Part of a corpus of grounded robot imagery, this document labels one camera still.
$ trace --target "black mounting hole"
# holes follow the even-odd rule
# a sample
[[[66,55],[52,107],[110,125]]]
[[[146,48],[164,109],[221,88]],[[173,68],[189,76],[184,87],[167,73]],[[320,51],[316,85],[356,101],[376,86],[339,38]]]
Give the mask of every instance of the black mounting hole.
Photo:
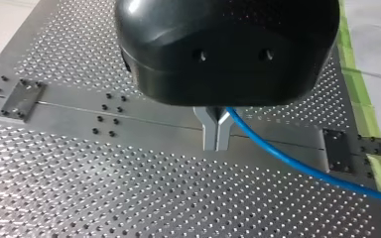
[[[196,49],[193,51],[192,57],[198,62],[204,62],[206,61],[208,55],[203,49]]]
[[[259,52],[258,58],[260,61],[272,60],[274,58],[274,52],[270,49],[264,49]]]

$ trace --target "metal frame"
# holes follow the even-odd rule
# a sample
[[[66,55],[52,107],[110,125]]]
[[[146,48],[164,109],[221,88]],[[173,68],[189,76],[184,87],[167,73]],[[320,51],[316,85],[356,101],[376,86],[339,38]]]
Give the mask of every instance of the metal frame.
[[[42,0],[0,55],[0,109],[20,79],[14,68],[34,42],[46,38],[41,34],[58,9],[86,3],[101,10],[99,3],[109,1]],[[337,50],[332,56],[338,61]],[[337,65],[336,73],[342,78]],[[228,151],[205,152],[202,125],[190,108],[44,83],[28,123],[0,121],[0,236],[381,237],[381,202],[299,175],[236,127]],[[356,133],[345,85],[338,83],[338,110],[347,131]],[[279,149],[328,170],[319,125],[287,123],[279,119],[280,108],[263,109],[262,116],[239,110]],[[228,120],[221,122],[229,128]],[[352,161],[355,176],[331,173],[376,187],[364,158],[352,155]],[[134,190],[143,190],[145,199]],[[114,214],[116,220],[108,217]]]

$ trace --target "black plastic cover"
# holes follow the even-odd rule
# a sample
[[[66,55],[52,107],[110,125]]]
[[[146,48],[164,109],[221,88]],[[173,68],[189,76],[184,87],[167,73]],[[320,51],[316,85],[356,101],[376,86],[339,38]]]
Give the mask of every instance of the black plastic cover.
[[[118,0],[123,58],[147,96],[184,106],[290,103],[313,89],[337,0]]]

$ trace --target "metal clamp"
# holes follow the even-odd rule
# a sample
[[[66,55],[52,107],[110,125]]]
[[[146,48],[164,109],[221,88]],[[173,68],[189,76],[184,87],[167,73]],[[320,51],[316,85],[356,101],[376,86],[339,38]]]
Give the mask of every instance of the metal clamp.
[[[194,115],[202,123],[203,149],[205,151],[226,151],[234,121],[225,108],[194,107]]]

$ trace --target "perforated metal plate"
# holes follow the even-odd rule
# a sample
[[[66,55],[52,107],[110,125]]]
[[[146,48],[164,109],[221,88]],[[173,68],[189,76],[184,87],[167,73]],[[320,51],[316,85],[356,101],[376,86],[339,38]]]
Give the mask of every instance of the perforated metal plate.
[[[377,237],[379,216],[288,168],[0,126],[0,237]]]
[[[132,84],[113,4],[42,0],[0,56],[0,108],[20,77],[48,85],[27,124],[0,122],[0,237],[381,237],[379,201],[300,175],[235,128],[227,152],[203,152],[190,108]],[[257,132],[320,170],[316,127],[355,132],[337,62],[335,51],[301,102],[243,108]],[[356,177],[335,175],[374,187],[353,161]]]

